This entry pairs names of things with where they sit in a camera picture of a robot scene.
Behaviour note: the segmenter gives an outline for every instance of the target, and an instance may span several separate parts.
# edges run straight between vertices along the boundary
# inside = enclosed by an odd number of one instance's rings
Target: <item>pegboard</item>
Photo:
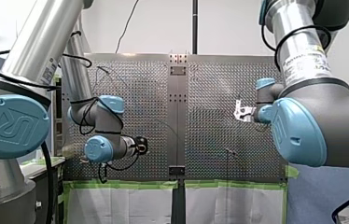
[[[150,152],[141,156],[129,170],[116,172],[108,169],[110,179],[167,180],[167,76],[168,55],[90,55],[93,67],[89,69],[91,86],[95,95],[117,95],[125,101],[123,134],[144,136]],[[67,112],[69,104],[64,104]],[[87,164],[80,159],[85,142],[92,134],[83,136],[78,126],[69,128],[71,158],[67,160],[66,179],[97,178],[97,164]],[[133,159],[115,161],[114,166],[125,167]]]
[[[242,99],[244,105],[255,103],[258,78],[280,80],[271,57],[190,55],[181,63],[187,72],[178,77],[171,75],[175,65],[171,55],[87,57],[93,61],[89,75],[95,95],[124,98],[123,132],[145,136],[150,149],[130,170],[109,170],[109,179],[167,180],[169,165],[185,165],[187,179],[278,182],[285,177],[285,162],[274,148],[270,130],[241,123],[233,116],[236,99]],[[181,97],[175,96],[175,90]],[[63,101],[63,111],[67,111],[66,93]],[[74,125],[63,129],[68,130],[69,138],[65,148],[71,151],[65,179],[96,178],[97,165],[80,161],[91,135],[80,135]],[[130,162],[115,161],[115,165]]]
[[[255,106],[256,80],[281,80],[272,58],[189,56],[188,69],[187,178],[283,179],[285,162],[269,127],[233,116],[237,99]]]

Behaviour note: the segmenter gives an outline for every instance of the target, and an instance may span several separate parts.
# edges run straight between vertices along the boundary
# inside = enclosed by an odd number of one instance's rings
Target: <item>green tape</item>
[[[98,180],[92,181],[70,181],[64,182],[69,189],[175,189],[177,188],[176,181],[121,181],[108,180],[107,183],[99,183]]]
[[[270,189],[283,190],[286,184],[261,184],[246,181],[225,181],[225,180],[186,180],[187,189],[203,189],[203,188],[218,188],[228,187],[236,189]]]
[[[237,189],[268,189],[268,190],[282,190],[283,191],[283,224],[286,224],[286,209],[287,209],[287,183],[282,184],[261,184],[254,182],[243,181],[225,181],[225,180],[186,180],[187,189],[203,189],[203,188],[218,188],[228,187]],[[102,184],[99,180],[91,181],[65,181],[63,182],[63,201],[64,201],[64,223],[67,223],[68,205],[70,191],[72,189],[176,189],[176,181],[122,181],[122,180],[108,180],[107,183]]]
[[[288,178],[297,179],[299,175],[300,175],[300,172],[297,170],[297,168],[289,165],[286,166],[286,176]]]
[[[287,222],[287,191],[288,191],[288,184],[286,184],[286,187],[283,191],[283,208],[282,208],[282,222],[283,224],[286,224]]]
[[[68,213],[68,207],[69,207],[69,197],[70,197],[70,185],[63,183],[63,207],[64,207],[64,218],[63,223],[67,224],[67,213]]]
[[[64,202],[64,197],[63,194],[58,196],[58,203],[63,203]]]

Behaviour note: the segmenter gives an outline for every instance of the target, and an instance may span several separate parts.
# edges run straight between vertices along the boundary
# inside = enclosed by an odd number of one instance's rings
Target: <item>metal bracket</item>
[[[253,115],[255,111],[255,107],[242,107],[242,100],[236,100],[235,112],[233,112],[233,116],[235,116],[237,120],[242,122],[253,122]]]
[[[185,66],[171,66],[171,76],[185,76],[186,70]]]
[[[169,175],[185,175],[185,166],[169,166]]]

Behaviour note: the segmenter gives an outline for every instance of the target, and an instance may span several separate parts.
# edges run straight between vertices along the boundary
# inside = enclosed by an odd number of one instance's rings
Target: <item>blue joint cap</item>
[[[17,94],[0,95],[0,159],[35,151],[49,133],[49,115],[36,100]]]
[[[274,81],[273,77],[260,78],[259,80],[257,80],[256,90],[260,90],[264,87],[271,86],[274,83],[275,83],[275,81]]]
[[[272,120],[272,105],[263,106],[258,112],[258,120],[261,123],[269,124]]]
[[[110,141],[100,135],[88,139],[84,147],[85,156],[89,161],[108,162],[113,160],[113,146]]]
[[[124,100],[121,97],[112,96],[112,95],[102,95],[99,97],[99,99],[101,99],[102,102],[111,110],[113,110],[115,113],[117,114],[124,113]],[[105,108],[104,105],[102,105],[101,102],[98,103],[98,106],[100,106],[103,109],[107,109]]]
[[[313,115],[300,102],[282,98],[272,107],[272,136],[282,157],[296,164],[320,167],[327,160],[324,135]]]

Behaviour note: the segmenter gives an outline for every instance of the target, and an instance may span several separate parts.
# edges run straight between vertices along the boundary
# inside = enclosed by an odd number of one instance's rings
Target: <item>robotic arm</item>
[[[86,143],[86,157],[106,163],[147,153],[145,138],[121,135],[123,100],[117,96],[92,97],[86,67],[80,60],[62,57],[65,50],[83,55],[80,36],[72,32],[77,30],[81,10],[92,2],[37,0],[0,70],[0,223],[35,223],[35,183],[24,180],[15,159],[41,145],[49,160],[44,143],[50,127],[47,90],[58,89],[49,84],[61,58],[72,100],[69,118],[80,126],[96,128],[97,135]],[[47,223],[51,207],[49,202]]]
[[[76,35],[70,38],[65,53],[82,57],[84,54],[77,25],[75,30],[73,34]],[[67,117],[79,126],[95,128],[96,135],[87,141],[84,148],[87,159],[107,163],[135,154],[145,155],[147,140],[144,137],[121,135],[123,99],[112,95],[93,97],[87,67],[80,60],[62,57],[61,65],[71,99]]]
[[[334,3],[336,10],[329,10]],[[278,45],[275,60],[285,84],[271,78],[258,81],[255,121],[272,125],[274,143],[290,162],[349,167],[349,86],[331,74],[316,31],[343,28],[349,1],[266,4],[261,13]]]

